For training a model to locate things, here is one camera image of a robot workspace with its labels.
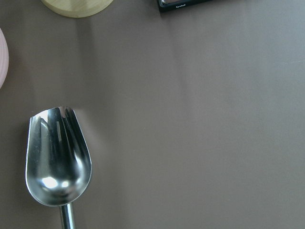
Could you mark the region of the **steel ice scoop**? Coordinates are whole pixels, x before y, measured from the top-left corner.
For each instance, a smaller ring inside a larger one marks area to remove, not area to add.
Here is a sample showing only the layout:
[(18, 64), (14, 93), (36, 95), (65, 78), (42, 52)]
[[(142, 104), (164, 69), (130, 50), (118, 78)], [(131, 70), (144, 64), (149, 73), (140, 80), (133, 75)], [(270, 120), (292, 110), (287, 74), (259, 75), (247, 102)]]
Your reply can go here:
[(76, 227), (72, 203), (89, 185), (92, 161), (76, 113), (67, 106), (30, 118), (25, 181), (40, 204), (59, 207), (64, 229)]

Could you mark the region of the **black flat device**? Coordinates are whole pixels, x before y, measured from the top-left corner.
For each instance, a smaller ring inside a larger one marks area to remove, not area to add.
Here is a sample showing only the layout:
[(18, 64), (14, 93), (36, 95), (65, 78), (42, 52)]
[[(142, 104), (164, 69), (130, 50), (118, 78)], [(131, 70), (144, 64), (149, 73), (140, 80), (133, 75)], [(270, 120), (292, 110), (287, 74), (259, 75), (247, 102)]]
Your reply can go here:
[(208, 0), (157, 0), (159, 12), (167, 12), (207, 2)]

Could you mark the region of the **round wooden stand base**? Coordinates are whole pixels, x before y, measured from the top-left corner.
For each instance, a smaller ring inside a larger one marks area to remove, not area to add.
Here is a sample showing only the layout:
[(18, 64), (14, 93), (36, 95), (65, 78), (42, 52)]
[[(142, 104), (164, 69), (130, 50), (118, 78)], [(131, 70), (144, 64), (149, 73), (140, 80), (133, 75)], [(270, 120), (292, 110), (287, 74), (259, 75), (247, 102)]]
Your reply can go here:
[(42, 0), (51, 11), (65, 17), (85, 18), (106, 9), (113, 0)]

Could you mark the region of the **pink bowl with ice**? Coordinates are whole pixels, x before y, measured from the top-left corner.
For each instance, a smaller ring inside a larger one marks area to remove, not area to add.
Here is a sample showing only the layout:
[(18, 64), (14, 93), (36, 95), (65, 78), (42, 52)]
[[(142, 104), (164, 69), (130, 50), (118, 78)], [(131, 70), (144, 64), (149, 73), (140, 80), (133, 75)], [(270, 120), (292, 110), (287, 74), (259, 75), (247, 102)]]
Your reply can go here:
[(3, 31), (0, 30), (0, 87), (3, 86), (4, 81), (7, 76), (9, 67), (9, 50), (8, 45), (3, 34)]

